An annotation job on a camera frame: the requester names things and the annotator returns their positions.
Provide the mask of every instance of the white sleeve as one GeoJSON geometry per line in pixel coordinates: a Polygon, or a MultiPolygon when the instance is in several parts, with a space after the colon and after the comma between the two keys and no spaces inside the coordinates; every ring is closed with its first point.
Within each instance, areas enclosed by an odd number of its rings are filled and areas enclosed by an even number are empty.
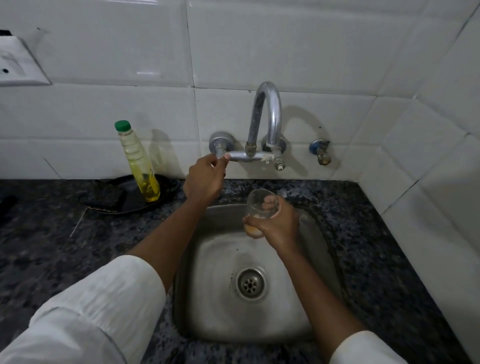
{"type": "Polygon", "coordinates": [[[6,353],[15,357],[15,350],[22,357],[21,351],[27,350],[33,355],[30,359],[37,359],[35,352],[43,355],[38,358],[40,363],[77,363],[76,358],[87,352],[88,361],[105,363],[101,356],[105,351],[98,348],[101,344],[120,351],[128,364],[138,364],[165,299],[163,283],[147,262],[132,255],[120,256],[45,302],[31,318],[29,328],[0,353],[0,359],[6,353]],[[72,321],[83,334],[79,335],[72,321]],[[102,333],[107,341],[90,340],[89,332],[91,337],[102,333]],[[54,360],[54,351],[63,353],[61,361],[54,360]]]}
{"type": "Polygon", "coordinates": [[[407,364],[371,331],[360,331],[346,338],[335,350],[330,364],[407,364]]]}

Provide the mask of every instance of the white switch board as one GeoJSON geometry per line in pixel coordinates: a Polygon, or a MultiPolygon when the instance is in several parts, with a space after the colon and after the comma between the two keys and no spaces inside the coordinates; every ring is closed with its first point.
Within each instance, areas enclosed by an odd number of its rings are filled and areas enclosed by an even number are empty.
{"type": "Polygon", "coordinates": [[[0,36],[0,86],[49,85],[50,81],[16,36],[0,36]]]}

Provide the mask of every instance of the granite countertop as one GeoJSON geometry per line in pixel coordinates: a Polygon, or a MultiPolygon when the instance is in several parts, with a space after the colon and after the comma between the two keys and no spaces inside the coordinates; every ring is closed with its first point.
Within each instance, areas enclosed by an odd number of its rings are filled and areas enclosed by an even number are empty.
{"type": "MultiPolygon", "coordinates": [[[[76,204],[90,181],[0,181],[19,202],[0,219],[0,350],[48,298],[127,252],[184,200],[126,217],[76,204]]],[[[246,202],[267,188],[317,215],[343,276],[347,304],[412,363],[470,363],[458,340],[356,183],[227,180],[217,204],[246,202]]],[[[189,340],[172,323],[171,293],[144,363],[319,363],[313,342],[239,345],[189,340]]]]}

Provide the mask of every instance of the drinking glass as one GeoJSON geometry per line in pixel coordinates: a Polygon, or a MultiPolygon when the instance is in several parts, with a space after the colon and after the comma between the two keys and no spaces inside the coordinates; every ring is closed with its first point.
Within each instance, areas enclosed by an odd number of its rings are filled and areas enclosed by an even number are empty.
{"type": "MultiPolygon", "coordinates": [[[[247,216],[254,218],[271,218],[278,211],[276,195],[264,188],[253,190],[247,197],[247,216]]],[[[262,238],[263,233],[253,226],[243,224],[245,233],[254,239],[262,238]]]]}

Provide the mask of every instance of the wall-mounted tap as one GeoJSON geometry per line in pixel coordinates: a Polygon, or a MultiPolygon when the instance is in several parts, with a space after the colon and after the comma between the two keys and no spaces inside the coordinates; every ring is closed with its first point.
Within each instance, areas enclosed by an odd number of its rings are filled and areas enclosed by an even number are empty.
{"type": "Polygon", "coordinates": [[[330,142],[325,139],[317,139],[310,143],[310,153],[317,156],[318,164],[326,166],[332,162],[330,155],[327,152],[327,148],[330,142]]]}
{"type": "Polygon", "coordinates": [[[263,161],[269,163],[272,161],[276,170],[283,170],[285,163],[282,159],[282,153],[285,152],[287,144],[281,135],[281,128],[282,104],[280,102],[280,94],[273,83],[263,82],[255,94],[245,150],[234,150],[235,139],[226,132],[213,133],[210,137],[209,149],[218,158],[228,152],[230,160],[234,162],[263,161]],[[263,152],[257,152],[258,129],[265,100],[268,106],[268,132],[262,148],[263,152]]]}

